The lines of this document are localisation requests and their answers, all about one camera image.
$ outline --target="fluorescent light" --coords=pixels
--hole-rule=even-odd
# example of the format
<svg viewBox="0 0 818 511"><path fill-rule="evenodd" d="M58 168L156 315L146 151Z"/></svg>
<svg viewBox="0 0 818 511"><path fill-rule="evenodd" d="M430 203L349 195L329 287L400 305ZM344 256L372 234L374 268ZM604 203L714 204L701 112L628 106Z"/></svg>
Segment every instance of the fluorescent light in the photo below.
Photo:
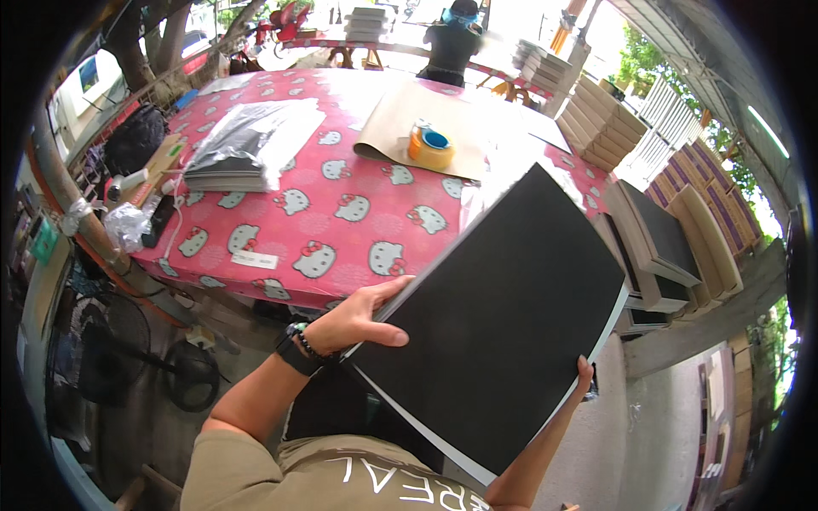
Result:
<svg viewBox="0 0 818 511"><path fill-rule="evenodd" d="M766 120L764 120L764 118L761 115L759 115L756 109L754 109L751 105L747 105L747 110L750 110L750 114L753 114L753 117L755 117L756 120L762 124L764 129L766 129L767 134L769 134L770 137L772 138L773 142L775 142L778 148L781 149L781 153L784 154L784 157L788 159L789 153L787 152L787 148L784 147L784 144L781 143L781 139L778 138L778 135L776 135L774 131L772 131L770 125L766 123Z"/></svg>

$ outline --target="beige t-shirt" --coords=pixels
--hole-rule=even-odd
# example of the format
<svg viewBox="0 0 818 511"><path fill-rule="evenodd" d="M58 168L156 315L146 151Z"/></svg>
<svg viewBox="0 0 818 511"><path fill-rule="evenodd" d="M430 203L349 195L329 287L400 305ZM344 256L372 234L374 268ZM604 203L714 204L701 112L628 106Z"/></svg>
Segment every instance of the beige t-shirt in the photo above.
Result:
<svg viewBox="0 0 818 511"><path fill-rule="evenodd" d="M372 437L302 438L282 443L277 457L278 464L249 435L201 433L182 491L182 511L490 509L472 490Z"/></svg>

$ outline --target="car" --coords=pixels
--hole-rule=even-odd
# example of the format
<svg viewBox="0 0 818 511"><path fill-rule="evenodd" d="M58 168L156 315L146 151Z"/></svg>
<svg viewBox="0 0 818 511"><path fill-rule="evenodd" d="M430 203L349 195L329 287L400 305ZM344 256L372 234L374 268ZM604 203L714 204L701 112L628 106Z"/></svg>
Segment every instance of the car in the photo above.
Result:
<svg viewBox="0 0 818 511"><path fill-rule="evenodd" d="M207 34L202 30L191 30L185 33L185 38L182 40L182 59L186 59L191 55L201 52L210 47L210 40ZM207 63L207 54L200 55L190 62L182 66L184 74L193 74L201 69Z"/></svg>

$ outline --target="table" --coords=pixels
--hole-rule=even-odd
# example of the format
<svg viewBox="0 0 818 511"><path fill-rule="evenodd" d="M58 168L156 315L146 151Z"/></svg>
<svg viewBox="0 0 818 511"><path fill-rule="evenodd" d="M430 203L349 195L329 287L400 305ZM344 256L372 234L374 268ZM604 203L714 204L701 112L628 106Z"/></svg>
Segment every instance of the table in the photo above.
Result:
<svg viewBox="0 0 818 511"><path fill-rule="evenodd" d="M155 248L133 258L156 276L318 309L332 308L361 286L423 271L459 234L461 189L469 183L353 153L357 133L380 99L372 91L384 90L389 79L362 70L291 69L254 73L246 87L198 96L169 122L171 132L188 142L185 153L240 102L316 97L327 117L285 167L278 192L181 189L186 200L176 239L171 243L178 215ZM418 81L441 93L477 94ZM555 147L548 146L546 156L572 173L589 214L604 210L604 172ZM276 268L231 262L229 248L239 245L277 256Z"/></svg>
<svg viewBox="0 0 818 511"><path fill-rule="evenodd" d="M412 28L422 29L423 32L426 30L426 27L420 27L418 25L413 25ZM403 34L401 34L402 31L399 30L397 34L385 35L377 43L364 43L360 41L347 41L343 30L336 29L318 34L313 38L295 38L290 41L284 41L281 44L284 49L302 47L325 47L339 49L342 51L342 55L344 56L345 66L352 65L352 59L348 53L348 49L354 48L365 48L370 52L377 52L378 50L381 50L383 52L398 52L428 57L430 54L429 50L418 46L418 44L422 41L423 32L420 32L420 34L412 33L416 31L417 30L407 31L404 29ZM506 94L509 101L513 101L518 93L522 93L525 98L527 98L526 94L528 92L537 94L545 99L553 96L551 92L534 85L520 76L519 71L512 67L510 57L511 55L509 55L508 62L500 62L496 57L490 58L478 54L477 56L472 57L472 61L469 62L468 65L468 69L475 69L488 75L488 77L483 80L482 83L480 83L481 86L492 76L496 76L503 80L505 83L502 84L502 86L504 86L502 91Z"/></svg>

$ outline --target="white border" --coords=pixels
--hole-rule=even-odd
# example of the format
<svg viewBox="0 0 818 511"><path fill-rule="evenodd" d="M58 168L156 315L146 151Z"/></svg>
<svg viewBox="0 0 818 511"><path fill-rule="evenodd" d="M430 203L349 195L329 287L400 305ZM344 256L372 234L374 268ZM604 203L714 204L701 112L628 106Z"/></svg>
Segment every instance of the white border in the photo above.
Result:
<svg viewBox="0 0 818 511"><path fill-rule="evenodd" d="M594 360L596 360L597 356L599 356L600 352L602 351L602 347L605 345L605 342L608 340L608 337L611 334L611 331L614 329L614 323L616 323L617 318L619 318L619 314L622 312L622 308L625 306L625 300L627 299L628 292L627 288L624 284L624 279L622 283L622 287L619 290L619 295L617 296L616 303L613 305L613 310L608 318L608 321L605 323L605 327L602 329L602 333L600 337L596 340L596 344L594 345L593 349L591 349L591 354L588 355L588 363L591 364ZM357 346L353 347L349 352L347 352L347 356L351 355ZM465 470L470 476L474 477L481 484L484 486L488 486L491 484L494 479L497 478L497 475L481 464L477 463L469 456L463 454L457 448L455 448L449 442L443 440L437 433L426 427L423 423L421 423L418 419L415 418L414 415L409 413L405 408L400 406L392 397L389 396L383 389L378 387L375 382L373 382L364 372L355 364L353 364L355 370L369 383L377 392L380 394L384 400L392 406L395 411L397 411L401 417L403 417L414 429L418 431L421 435L423 435L427 440L432 442L432 444L440 449L440 451L448 457L451 461L455 462L460 468ZM571 395L571 392L577 387L578 378L575 378L573 382L571 382L570 387L565 392L565 395L560 400L560 403L554 408L554 411L551 412L551 415L548 416L548 419L542 426L537 430L534 436L531 438L529 443L542 431L542 429L551 421L554 417L554 414L557 413L557 410L562 408L562 405L568 400L568 397Z"/></svg>

